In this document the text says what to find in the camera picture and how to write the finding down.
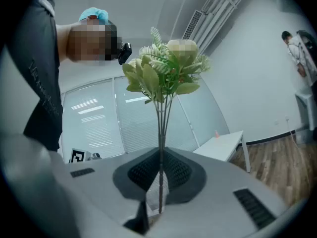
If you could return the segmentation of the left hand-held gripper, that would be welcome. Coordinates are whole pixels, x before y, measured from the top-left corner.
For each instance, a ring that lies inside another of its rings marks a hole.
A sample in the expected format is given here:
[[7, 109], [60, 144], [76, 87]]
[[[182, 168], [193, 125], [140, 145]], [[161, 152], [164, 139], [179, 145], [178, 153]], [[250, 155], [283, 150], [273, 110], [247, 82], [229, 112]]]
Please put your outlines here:
[[101, 158], [99, 153], [90, 153], [89, 151], [79, 150], [73, 148], [69, 159], [70, 163], [85, 162], [91, 160], [99, 160]]

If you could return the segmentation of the ceiling air vent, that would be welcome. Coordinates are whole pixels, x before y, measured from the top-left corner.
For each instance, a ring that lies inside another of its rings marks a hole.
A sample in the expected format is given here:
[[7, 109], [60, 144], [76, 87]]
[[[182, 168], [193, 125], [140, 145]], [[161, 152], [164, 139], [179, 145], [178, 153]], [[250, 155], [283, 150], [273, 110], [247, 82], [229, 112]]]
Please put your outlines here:
[[201, 19], [203, 13], [201, 11], [195, 10], [195, 12], [193, 13], [188, 26], [186, 27], [186, 30], [182, 36], [182, 39], [190, 39], [192, 37], [194, 37], [194, 30], [199, 22], [199, 20]]

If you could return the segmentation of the blue hair cap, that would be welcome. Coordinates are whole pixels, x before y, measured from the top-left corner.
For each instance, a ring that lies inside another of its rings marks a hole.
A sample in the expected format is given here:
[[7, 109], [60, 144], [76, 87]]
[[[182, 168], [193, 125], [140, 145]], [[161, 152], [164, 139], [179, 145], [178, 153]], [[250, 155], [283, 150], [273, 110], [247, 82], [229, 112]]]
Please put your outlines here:
[[79, 22], [87, 21], [87, 19], [97, 19], [99, 23], [109, 25], [109, 18], [108, 18], [108, 12], [103, 9], [99, 9], [96, 7], [91, 7], [86, 10], [84, 10], [80, 17]]

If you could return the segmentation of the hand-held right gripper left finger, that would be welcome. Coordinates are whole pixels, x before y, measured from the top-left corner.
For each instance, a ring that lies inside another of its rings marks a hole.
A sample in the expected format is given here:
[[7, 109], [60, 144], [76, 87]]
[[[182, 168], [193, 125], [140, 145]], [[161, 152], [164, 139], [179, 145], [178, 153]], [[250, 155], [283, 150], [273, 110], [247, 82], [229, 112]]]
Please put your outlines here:
[[156, 148], [67, 164], [75, 185], [119, 225], [145, 233], [159, 216]]

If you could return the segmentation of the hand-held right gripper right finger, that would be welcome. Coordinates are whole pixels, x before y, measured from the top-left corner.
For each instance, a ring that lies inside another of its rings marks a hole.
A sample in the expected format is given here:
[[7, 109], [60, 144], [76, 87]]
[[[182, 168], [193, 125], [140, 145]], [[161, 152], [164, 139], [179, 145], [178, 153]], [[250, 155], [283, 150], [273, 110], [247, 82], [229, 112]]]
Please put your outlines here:
[[150, 228], [149, 238], [242, 238], [253, 234], [257, 227], [234, 195], [244, 188], [274, 217], [287, 210], [277, 193], [238, 166], [189, 151], [174, 151], [205, 169], [206, 185], [190, 202], [167, 205]]

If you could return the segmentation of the pale grey cabinet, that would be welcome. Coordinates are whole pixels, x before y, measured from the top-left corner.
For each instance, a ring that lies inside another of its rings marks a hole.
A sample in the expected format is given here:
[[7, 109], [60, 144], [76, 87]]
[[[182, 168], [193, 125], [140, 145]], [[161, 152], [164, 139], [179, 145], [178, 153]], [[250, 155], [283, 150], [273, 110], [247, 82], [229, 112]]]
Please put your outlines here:
[[303, 87], [295, 92], [301, 123], [310, 131], [317, 128], [317, 106], [310, 87]]

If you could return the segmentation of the person's black shirt torso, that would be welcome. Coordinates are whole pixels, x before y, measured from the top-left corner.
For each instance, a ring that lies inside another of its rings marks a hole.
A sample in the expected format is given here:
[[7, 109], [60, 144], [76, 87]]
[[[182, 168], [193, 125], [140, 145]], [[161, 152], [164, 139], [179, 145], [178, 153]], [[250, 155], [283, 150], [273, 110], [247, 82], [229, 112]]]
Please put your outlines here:
[[55, 0], [32, 0], [7, 46], [19, 72], [39, 96], [24, 134], [49, 151], [59, 149], [62, 133]]

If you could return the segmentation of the white ceiling pipes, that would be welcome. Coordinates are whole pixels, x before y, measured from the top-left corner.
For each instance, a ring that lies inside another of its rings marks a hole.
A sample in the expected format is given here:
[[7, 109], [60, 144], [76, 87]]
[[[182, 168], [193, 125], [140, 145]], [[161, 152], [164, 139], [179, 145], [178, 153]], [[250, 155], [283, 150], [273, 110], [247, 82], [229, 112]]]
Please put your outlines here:
[[205, 52], [240, 2], [241, 0], [210, 0], [206, 4], [202, 18], [196, 25], [197, 32], [193, 36], [201, 54]]

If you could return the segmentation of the artificial flowers bouquet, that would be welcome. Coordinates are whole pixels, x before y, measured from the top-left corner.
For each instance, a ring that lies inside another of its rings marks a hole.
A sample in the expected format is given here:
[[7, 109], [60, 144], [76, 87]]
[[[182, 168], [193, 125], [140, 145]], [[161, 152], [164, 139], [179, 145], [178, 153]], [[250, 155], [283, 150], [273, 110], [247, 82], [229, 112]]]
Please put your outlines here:
[[140, 92], [153, 103], [158, 119], [159, 208], [163, 201], [163, 160], [167, 126], [173, 99], [198, 90], [198, 76], [211, 68], [209, 57], [200, 54], [193, 40], [163, 43], [157, 28], [151, 28], [151, 46], [140, 48], [139, 56], [122, 66], [129, 92]]

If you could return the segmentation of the glass wall with blinds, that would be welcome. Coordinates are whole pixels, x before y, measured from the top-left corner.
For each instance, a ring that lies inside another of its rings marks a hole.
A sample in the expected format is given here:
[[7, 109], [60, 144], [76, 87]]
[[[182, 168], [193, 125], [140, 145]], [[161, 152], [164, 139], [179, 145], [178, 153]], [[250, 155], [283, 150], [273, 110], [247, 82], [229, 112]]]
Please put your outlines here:
[[[66, 162], [73, 149], [102, 158], [158, 146], [158, 120], [153, 104], [141, 93], [127, 91], [125, 77], [111, 78], [63, 95], [60, 147]], [[194, 151], [209, 139], [229, 132], [208, 86], [173, 99], [166, 146]]]

